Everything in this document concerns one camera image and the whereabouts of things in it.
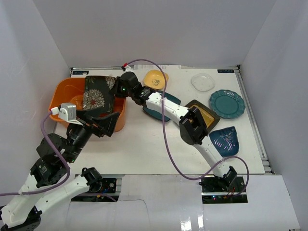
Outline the black floral square plate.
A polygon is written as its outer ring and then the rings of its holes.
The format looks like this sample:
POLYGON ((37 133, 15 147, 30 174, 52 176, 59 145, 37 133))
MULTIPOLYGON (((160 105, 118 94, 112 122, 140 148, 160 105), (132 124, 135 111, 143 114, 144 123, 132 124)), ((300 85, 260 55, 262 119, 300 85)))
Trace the black floral square plate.
POLYGON ((115 97, 110 93, 116 82, 113 76, 86 76, 82 109, 102 109, 105 114, 113 112, 115 97))

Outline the teal square plate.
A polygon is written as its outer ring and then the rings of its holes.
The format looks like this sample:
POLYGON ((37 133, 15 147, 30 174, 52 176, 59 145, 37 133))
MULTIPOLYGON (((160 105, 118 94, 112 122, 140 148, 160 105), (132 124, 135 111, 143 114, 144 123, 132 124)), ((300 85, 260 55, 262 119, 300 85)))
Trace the teal square plate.
MULTIPOLYGON (((165 96, 168 100, 172 101, 173 103, 176 103, 176 104, 178 104, 178 105, 181 104, 181 100, 180 100, 179 98, 173 96, 172 94, 169 94, 169 93, 166 92, 166 93, 164 94, 164 96, 165 96)), ((143 111, 144 111, 147 115, 149 115, 150 117, 162 121, 162 118, 163 118, 163 117, 162 117, 162 114, 161 114, 161 113, 159 113, 159 112, 157 112, 157 111, 155 111, 155 110, 152 110, 152 109, 148 109, 148 108, 146 108, 146 107, 143 107, 142 109, 143 109, 143 111)))

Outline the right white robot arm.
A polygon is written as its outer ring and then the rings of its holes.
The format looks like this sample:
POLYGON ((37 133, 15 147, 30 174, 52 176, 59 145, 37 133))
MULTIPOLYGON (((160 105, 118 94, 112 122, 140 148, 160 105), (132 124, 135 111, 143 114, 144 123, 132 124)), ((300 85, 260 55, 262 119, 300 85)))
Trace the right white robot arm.
POLYGON ((136 104, 157 111, 170 118, 180 129, 180 137, 193 146, 211 167, 218 188, 223 192, 235 186, 237 172, 223 160, 212 143, 200 110, 178 105, 156 90, 143 86, 133 72, 116 77, 111 92, 118 98, 130 97, 136 104))

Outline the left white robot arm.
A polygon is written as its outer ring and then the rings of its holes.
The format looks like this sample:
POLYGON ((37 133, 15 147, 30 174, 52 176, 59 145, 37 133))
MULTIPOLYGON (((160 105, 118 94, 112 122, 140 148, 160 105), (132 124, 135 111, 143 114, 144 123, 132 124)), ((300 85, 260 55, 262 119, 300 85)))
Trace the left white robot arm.
POLYGON ((42 121, 40 128, 44 136, 37 147, 39 159, 32 166, 19 192, 10 192, 12 200, 0 208, 3 231, 33 231, 41 223, 41 216, 65 200, 76 196, 100 196, 110 200, 113 190, 96 168, 83 168, 73 181, 69 167, 79 156, 92 135, 111 136, 115 130, 118 112, 101 117, 100 109, 77 111, 55 107, 45 116, 59 115, 69 126, 67 137, 55 133, 47 134, 42 121))

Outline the orange plastic bin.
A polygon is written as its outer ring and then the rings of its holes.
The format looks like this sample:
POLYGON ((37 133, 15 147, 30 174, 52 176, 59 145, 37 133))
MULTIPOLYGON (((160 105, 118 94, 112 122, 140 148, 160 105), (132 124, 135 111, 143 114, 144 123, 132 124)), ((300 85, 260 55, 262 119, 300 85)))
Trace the orange plastic bin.
MULTIPOLYGON (((85 88, 85 78, 67 78, 61 81, 53 94, 49 108, 54 108, 62 103, 73 103, 78 110, 83 109, 83 93, 85 88)), ((119 112, 120 116, 115 126, 115 132, 123 129, 126 122, 126 99, 115 98, 113 112, 119 112)))

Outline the white paper sheets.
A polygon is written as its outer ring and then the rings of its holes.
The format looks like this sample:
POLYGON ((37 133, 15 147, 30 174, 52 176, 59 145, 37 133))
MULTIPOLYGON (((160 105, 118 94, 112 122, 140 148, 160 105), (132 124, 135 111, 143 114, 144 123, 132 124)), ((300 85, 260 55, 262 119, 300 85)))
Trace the white paper sheets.
POLYGON ((157 67, 154 64, 135 64, 134 69, 135 70, 141 70, 141 69, 155 69, 155 70, 181 70, 181 65, 165 65, 160 64, 159 67, 157 67))

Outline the yellow panda square dish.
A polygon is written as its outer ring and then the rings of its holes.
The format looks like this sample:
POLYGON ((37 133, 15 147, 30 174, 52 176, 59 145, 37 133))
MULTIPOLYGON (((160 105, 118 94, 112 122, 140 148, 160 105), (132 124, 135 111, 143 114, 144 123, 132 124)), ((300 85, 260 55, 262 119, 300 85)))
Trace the yellow panda square dish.
POLYGON ((168 82, 169 76, 167 73, 162 73, 160 70, 150 70, 144 77, 143 83, 145 86, 152 89, 161 90, 168 82))

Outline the clear glass plate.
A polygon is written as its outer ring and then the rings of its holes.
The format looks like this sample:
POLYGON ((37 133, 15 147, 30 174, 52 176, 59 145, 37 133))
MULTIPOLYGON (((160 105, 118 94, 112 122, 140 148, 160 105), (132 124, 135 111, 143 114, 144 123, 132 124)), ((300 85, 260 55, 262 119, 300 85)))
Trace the clear glass plate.
POLYGON ((199 73, 191 78, 192 86, 200 92, 206 92, 213 89, 216 85, 214 79, 206 73, 199 73))

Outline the yellow and black square plate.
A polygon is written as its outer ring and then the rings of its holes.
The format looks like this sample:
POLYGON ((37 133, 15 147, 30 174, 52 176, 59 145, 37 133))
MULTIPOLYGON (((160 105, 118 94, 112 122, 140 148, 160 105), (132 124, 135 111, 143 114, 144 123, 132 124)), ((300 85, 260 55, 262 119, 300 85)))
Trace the yellow and black square plate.
POLYGON ((202 104, 201 102, 197 100, 192 100, 189 103, 185 105, 185 107, 193 108, 197 107, 205 121, 206 124, 206 130, 208 133, 210 133, 214 127, 218 124, 220 121, 220 117, 210 108, 202 104))

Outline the teal scalloped round plate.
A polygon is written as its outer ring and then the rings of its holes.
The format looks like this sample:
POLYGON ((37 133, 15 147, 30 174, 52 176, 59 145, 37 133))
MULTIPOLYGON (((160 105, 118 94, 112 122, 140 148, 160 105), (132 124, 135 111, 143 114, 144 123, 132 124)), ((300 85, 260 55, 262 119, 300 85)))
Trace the teal scalloped round plate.
POLYGON ((231 90, 218 90, 212 93, 209 105, 212 111, 224 119, 236 119, 245 112, 243 98, 231 90))

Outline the dark blue shell plate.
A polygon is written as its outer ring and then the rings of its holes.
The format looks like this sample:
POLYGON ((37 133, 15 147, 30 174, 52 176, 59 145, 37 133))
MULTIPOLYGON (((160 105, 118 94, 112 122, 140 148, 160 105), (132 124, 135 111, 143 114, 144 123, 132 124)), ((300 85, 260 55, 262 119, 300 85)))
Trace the dark blue shell plate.
POLYGON ((238 154, 240 145, 235 126, 212 131, 209 137, 223 158, 238 154))

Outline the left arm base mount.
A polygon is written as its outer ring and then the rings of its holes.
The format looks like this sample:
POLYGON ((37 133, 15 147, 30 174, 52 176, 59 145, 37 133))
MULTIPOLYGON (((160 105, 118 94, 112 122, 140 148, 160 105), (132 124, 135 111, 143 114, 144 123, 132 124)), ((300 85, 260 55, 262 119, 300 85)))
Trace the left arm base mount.
POLYGON ((117 202, 121 191, 121 179, 103 178, 100 188, 90 188, 71 199, 71 202, 117 202))

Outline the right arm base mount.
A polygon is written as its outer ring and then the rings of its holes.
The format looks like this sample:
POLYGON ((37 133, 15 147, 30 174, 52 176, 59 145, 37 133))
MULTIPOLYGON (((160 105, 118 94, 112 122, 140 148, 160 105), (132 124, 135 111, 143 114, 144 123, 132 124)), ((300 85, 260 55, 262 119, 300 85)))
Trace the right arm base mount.
POLYGON ((245 186, 243 177, 236 177, 229 188, 223 188, 214 177, 206 177, 199 181, 201 186, 202 203, 215 204, 245 204, 248 203, 246 190, 238 194, 245 186))

